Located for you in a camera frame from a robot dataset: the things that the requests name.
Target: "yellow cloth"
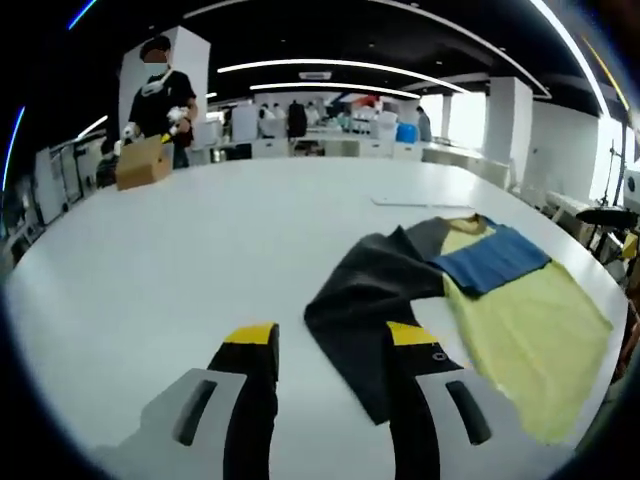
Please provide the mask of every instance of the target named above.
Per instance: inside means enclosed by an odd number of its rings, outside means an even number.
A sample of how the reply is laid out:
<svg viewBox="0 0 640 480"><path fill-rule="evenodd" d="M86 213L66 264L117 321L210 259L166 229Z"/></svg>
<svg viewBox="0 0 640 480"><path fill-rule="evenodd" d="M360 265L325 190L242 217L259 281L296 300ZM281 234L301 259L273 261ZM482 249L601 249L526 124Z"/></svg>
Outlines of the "yellow cloth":
<svg viewBox="0 0 640 480"><path fill-rule="evenodd" d="M492 233L452 229L442 253ZM525 431L545 443L563 441L589 396L611 324L555 261L477 300L444 277L477 372L514 402Z"/></svg>

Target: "black ceiling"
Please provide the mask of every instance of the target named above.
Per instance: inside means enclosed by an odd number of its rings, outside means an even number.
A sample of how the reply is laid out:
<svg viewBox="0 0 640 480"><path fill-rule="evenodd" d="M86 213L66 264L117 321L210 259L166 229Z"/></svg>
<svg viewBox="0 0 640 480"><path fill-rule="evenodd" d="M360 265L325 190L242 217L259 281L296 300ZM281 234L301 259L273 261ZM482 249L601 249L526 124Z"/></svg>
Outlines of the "black ceiling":
<svg viewBox="0 0 640 480"><path fill-rule="evenodd" d="M97 0L68 31L70 19L85 0L40 2L37 7L21 2L17 7L23 14L3 20L5 31L24 25L24 33L13 37L5 48L5 61L15 72L5 132L10 131L19 106L27 107L12 170L23 171L21 166L32 163L35 150L73 137L105 113L110 115L108 128L117 131L117 75L123 53L177 24L211 42L209 91L218 92L223 99L246 95L248 87L257 83L297 81L301 70L327 70L265 67L226 74L216 71L238 63L285 58L367 61L434 77L476 72L517 75L531 85L512 65L466 36L389 5L367 0L250 0L182 18L212 3L216 2L181 0L163 2L160 8L151 0ZM562 40L529 0L417 3L506 48L506 53L537 79L549 74L583 77ZM21 19L18 25L16 18ZM589 61L599 81L608 84L595 60ZM401 88L417 81L374 70L329 70L334 72L332 81L337 82ZM543 83L550 87L554 102L597 114L591 93ZM483 89L486 85L480 82L465 87ZM537 87L532 88L540 93Z"/></svg>

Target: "cardboard box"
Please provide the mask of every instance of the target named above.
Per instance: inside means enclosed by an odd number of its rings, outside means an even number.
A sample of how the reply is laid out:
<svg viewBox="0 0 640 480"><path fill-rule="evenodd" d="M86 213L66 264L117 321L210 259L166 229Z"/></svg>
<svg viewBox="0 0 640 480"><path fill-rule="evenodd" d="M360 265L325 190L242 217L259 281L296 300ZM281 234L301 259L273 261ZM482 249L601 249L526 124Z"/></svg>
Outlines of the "cardboard box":
<svg viewBox="0 0 640 480"><path fill-rule="evenodd" d="M172 170L173 144L162 144L160 135L122 147L116 167L118 190L156 183Z"/></svg>

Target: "black t-shirt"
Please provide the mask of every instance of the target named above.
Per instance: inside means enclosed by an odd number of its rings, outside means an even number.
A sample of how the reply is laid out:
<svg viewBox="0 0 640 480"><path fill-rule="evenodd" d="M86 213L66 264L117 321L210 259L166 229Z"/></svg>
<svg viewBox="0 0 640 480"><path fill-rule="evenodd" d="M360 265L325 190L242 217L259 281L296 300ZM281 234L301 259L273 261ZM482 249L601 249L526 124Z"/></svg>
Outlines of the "black t-shirt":
<svg viewBox="0 0 640 480"><path fill-rule="evenodd" d="M151 77L148 82L162 79L162 76ZM182 72L174 71L165 80L160 92L143 97L142 88L138 90L131 106L130 122L135 122L145 137L162 135L169 131L171 125L167 119L169 110L173 107L187 107L189 100L196 94L191 88L189 77ZM188 145L193 134L178 134L176 143Z"/></svg>

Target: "blue light strip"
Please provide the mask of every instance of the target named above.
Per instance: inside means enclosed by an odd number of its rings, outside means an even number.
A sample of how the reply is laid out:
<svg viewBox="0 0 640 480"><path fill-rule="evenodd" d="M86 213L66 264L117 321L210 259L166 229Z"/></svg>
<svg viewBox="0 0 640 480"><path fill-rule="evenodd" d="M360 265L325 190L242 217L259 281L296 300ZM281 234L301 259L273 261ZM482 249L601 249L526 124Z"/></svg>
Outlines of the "blue light strip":
<svg viewBox="0 0 640 480"><path fill-rule="evenodd" d="M25 107L22 107L20 113L18 114L18 119L16 120L16 125L13 127L13 135L11 135L11 143L9 143L9 151L7 152L7 160L4 162L4 177L2 178L2 191L4 192L4 187L7 183L7 171L9 170L9 160L11 160L11 150L13 150L13 142L16 140L16 134L18 133L18 128L20 127L20 122L22 121L22 115L24 115Z"/></svg>
<svg viewBox="0 0 640 480"><path fill-rule="evenodd" d="M96 3L98 0L89 0L89 3L87 3L87 5L80 11L80 13L78 15L76 15L76 18L74 18L71 23L69 24L69 28L68 30L71 30L73 27L75 27L76 23L78 23L78 20L80 20L82 18L82 16L87 13L87 10L89 10L94 3Z"/></svg>

